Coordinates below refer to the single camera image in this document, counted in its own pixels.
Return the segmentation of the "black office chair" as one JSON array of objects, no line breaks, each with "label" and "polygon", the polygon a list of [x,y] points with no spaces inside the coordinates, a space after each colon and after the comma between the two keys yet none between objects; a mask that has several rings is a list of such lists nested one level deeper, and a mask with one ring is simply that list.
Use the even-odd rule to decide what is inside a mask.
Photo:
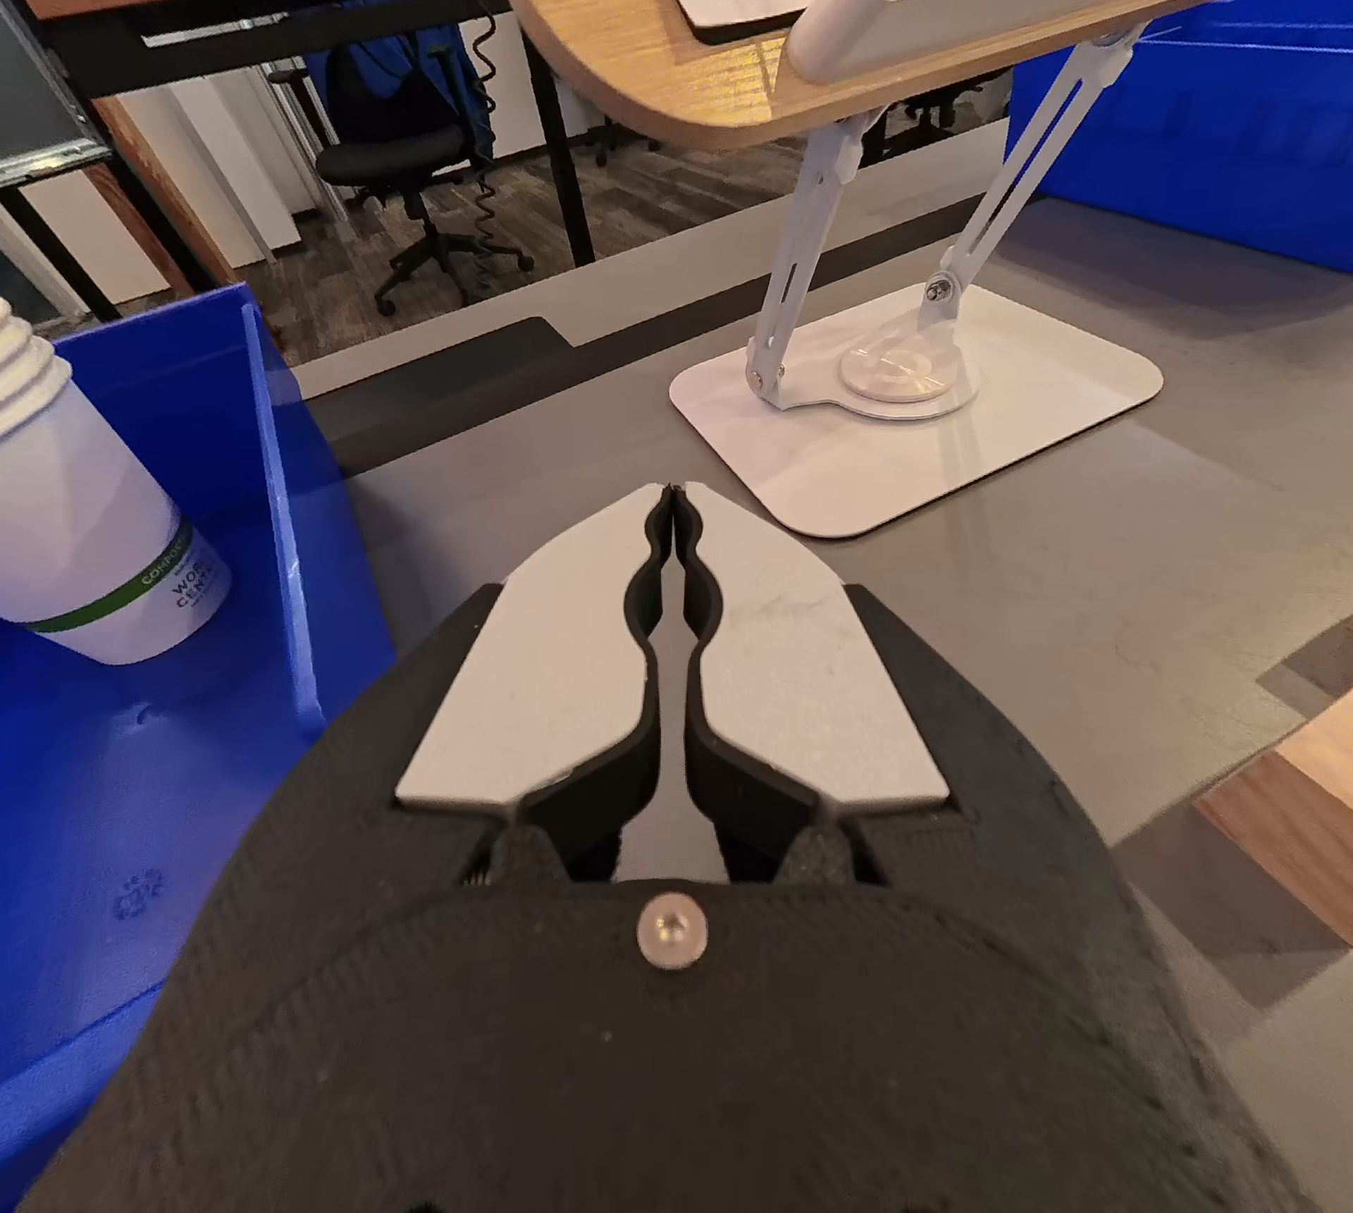
[{"label": "black office chair", "polygon": [[[485,40],[488,36],[466,48],[469,58],[479,52]],[[393,291],[408,284],[426,264],[434,264],[451,278],[462,298],[470,300],[469,289],[451,266],[453,255],[511,257],[518,272],[531,273],[532,257],[517,245],[496,241],[489,229],[498,195],[489,183],[496,157],[492,164],[476,164],[463,132],[456,122],[431,132],[409,132],[408,125],[393,120],[363,83],[348,45],[307,54],[295,66],[267,68],[265,79],[291,92],[299,92],[302,82],[313,83],[334,134],[334,139],[320,143],[313,159],[320,179],[330,188],[352,188],[357,204],[368,201],[387,204],[397,198],[408,220],[421,227],[421,237],[389,258],[391,272],[374,291],[377,311],[383,318],[395,316]],[[429,188],[441,183],[446,172],[469,174],[476,183],[476,220],[470,233],[441,229],[426,204]]]}]

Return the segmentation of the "blue plastic bin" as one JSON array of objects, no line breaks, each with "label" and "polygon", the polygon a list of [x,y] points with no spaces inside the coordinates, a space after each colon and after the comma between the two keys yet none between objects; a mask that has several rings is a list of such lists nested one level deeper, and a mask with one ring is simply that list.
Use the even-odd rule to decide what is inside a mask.
[{"label": "blue plastic bin", "polygon": [[231,590],[140,665],[1,625],[4,1210],[140,1034],[262,805],[395,660],[339,464],[246,284],[56,353]]},{"label": "blue plastic bin", "polygon": [[1154,20],[1039,192],[1350,272],[1350,0]]}]

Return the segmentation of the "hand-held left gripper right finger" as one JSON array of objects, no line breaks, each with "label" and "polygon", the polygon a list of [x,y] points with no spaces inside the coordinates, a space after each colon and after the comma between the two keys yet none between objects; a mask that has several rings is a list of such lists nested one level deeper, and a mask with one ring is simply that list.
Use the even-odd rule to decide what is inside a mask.
[{"label": "hand-held left gripper right finger", "polygon": [[676,491],[685,785],[730,882],[771,882],[794,841],[935,816],[951,785],[843,578],[783,528],[703,483]]}]

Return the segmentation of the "blue cloth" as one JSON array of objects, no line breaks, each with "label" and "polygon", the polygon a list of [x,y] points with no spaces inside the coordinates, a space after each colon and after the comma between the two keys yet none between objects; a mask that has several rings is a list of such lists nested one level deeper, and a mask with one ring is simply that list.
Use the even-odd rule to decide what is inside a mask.
[{"label": "blue cloth", "polygon": [[348,45],[363,83],[409,132],[459,125],[476,164],[493,163],[492,101],[458,25]]}]

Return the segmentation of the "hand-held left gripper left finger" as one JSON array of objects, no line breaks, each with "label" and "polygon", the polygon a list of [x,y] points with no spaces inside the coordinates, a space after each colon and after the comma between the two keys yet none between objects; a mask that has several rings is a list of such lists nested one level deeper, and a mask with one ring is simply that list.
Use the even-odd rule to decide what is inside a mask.
[{"label": "hand-held left gripper left finger", "polygon": [[489,590],[393,790],[402,809],[538,827],[573,879],[615,879],[623,827],[660,774],[650,638],[672,499],[668,485],[639,485]]}]

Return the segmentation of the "wooden book stand white base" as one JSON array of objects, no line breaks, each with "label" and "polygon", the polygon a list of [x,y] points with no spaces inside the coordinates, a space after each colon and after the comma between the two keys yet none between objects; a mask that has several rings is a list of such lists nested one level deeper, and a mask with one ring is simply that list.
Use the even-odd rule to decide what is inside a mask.
[{"label": "wooden book stand white base", "polygon": [[[770,284],[742,349],[668,396],[770,513],[860,535],[1133,409],[1145,358],[976,289],[1154,19],[1211,0],[812,0],[697,29],[677,0],[511,0],[546,62],[617,120],[735,148],[805,134]],[[796,328],[867,129],[888,104],[1071,48],[938,267]]]}]

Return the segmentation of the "grey desk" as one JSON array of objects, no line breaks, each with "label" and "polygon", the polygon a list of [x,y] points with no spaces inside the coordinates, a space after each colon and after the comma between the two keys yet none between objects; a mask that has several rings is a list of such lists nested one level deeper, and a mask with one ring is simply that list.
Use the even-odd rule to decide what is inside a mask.
[{"label": "grey desk", "polygon": [[[773,201],[297,367],[307,396],[544,320],[591,372],[348,488],[402,649],[644,480],[748,491],[666,398],[746,338],[803,143],[713,155]],[[1057,770],[1197,1030],[1326,1210],[1350,1209],[1350,951],[1189,809],[1348,685],[1350,275],[1092,206],[1024,208],[978,280],[1142,353],[1163,391],[864,537],[817,546]]]}]

